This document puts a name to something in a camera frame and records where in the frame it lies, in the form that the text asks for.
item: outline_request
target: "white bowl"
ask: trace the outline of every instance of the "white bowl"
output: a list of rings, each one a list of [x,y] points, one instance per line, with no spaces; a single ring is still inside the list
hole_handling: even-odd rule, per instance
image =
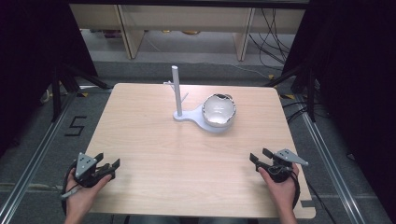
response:
[[[217,128],[231,125],[235,113],[236,106],[233,98],[226,94],[213,94],[202,105],[205,122]]]

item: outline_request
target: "wooden table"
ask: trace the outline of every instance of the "wooden table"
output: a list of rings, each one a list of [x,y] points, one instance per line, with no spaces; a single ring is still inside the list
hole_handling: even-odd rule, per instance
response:
[[[118,84],[107,102],[86,154],[99,163],[120,158],[116,179],[100,192],[92,212],[188,217],[277,217],[265,182],[249,160],[262,148],[295,152],[282,106],[272,88],[181,85],[193,110],[213,93],[230,94],[233,126],[209,133],[177,122],[175,95],[161,84]],[[300,201],[311,201],[300,167]],[[315,207],[297,203],[297,218]]]

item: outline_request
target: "human hand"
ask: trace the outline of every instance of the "human hand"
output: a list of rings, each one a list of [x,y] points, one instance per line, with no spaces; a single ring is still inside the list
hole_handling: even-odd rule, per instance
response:
[[[66,192],[73,188],[79,188],[78,191],[67,198],[66,200],[66,220],[65,224],[69,223],[81,223],[84,216],[91,210],[93,201],[96,198],[98,192],[107,184],[111,179],[111,175],[103,177],[95,186],[92,188],[83,188],[78,185],[74,179],[74,173],[76,168],[72,169],[67,177]]]
[[[292,168],[293,172],[298,176],[300,171],[295,163],[292,164]],[[292,205],[296,187],[291,177],[284,182],[276,183],[263,168],[259,167],[259,173],[267,183],[271,194],[271,200],[276,206],[281,223],[297,223]]]

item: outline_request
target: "gray floor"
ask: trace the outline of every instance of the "gray floor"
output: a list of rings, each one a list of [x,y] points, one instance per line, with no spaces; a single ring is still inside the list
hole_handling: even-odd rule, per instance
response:
[[[280,71],[262,66],[259,51],[251,41],[248,44],[246,59],[243,62],[238,62],[232,34],[185,35],[177,31],[168,34],[161,31],[148,31],[134,60],[126,58],[121,39],[106,39],[101,33],[91,33],[88,30],[83,30],[82,34],[95,62],[99,77],[108,84],[118,82],[162,83],[171,77],[170,70],[169,72],[167,70],[171,64],[179,65],[180,80],[186,84],[260,86],[268,82],[269,75],[275,77],[280,75]],[[253,37],[258,42],[261,40],[257,35],[253,35]],[[280,39],[285,45],[290,45],[293,36],[282,35]],[[276,50],[268,49],[280,56]],[[266,65],[276,68],[281,65],[267,56],[262,56],[262,61]],[[279,84],[276,87],[279,94],[291,94],[292,81],[293,78],[290,78]],[[109,92],[99,91],[89,93],[87,97],[63,96],[64,101],[68,97],[73,97],[73,101],[50,142],[48,152],[32,178],[21,203],[14,211],[10,223],[42,223],[48,222],[48,220],[51,223],[63,222],[64,215],[58,198],[63,174],[76,155],[80,151],[85,151],[88,146],[109,94]],[[295,102],[293,99],[281,99],[282,105]],[[285,107],[285,116],[288,117],[299,109],[298,105]],[[359,166],[346,157],[347,146],[339,136],[323,105],[316,106],[315,111],[316,125],[320,134],[366,223],[391,223]],[[21,144],[10,148],[1,158],[0,202],[6,201],[13,185],[20,180],[27,163],[34,156],[41,140],[46,135],[46,131],[51,125],[51,112],[51,101],[39,107],[33,114],[31,122],[21,133]],[[80,137],[67,137],[66,133],[75,131],[69,128],[74,116],[87,116],[86,119],[79,121],[85,128]],[[290,123],[290,131],[299,155],[310,162],[310,165],[304,168],[307,181],[318,192],[319,197],[329,208],[337,223],[354,223],[351,221],[325,163],[318,153],[318,146],[312,134],[306,128],[306,120],[303,116]],[[318,198],[313,193],[312,195],[317,215],[313,219],[299,220],[299,223],[332,223]],[[114,222],[122,223],[124,217],[116,215]],[[108,214],[89,214],[85,219],[85,223],[109,222],[110,215]],[[261,223],[278,223],[278,221],[277,219],[265,219],[261,220]]]

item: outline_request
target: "white curved base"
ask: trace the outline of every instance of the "white curved base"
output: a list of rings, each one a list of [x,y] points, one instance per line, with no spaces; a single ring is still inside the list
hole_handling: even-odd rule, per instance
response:
[[[194,110],[191,110],[191,111],[183,110],[181,116],[178,116],[177,111],[175,111],[174,119],[179,122],[193,121],[199,127],[201,127],[202,129],[204,129],[210,133],[223,133],[223,132],[227,131],[231,126],[231,125],[229,125],[227,127],[217,128],[217,127],[213,127],[213,126],[210,126],[209,124],[207,124],[204,120],[203,115],[202,115],[202,105],[198,105],[198,107],[196,107]]]

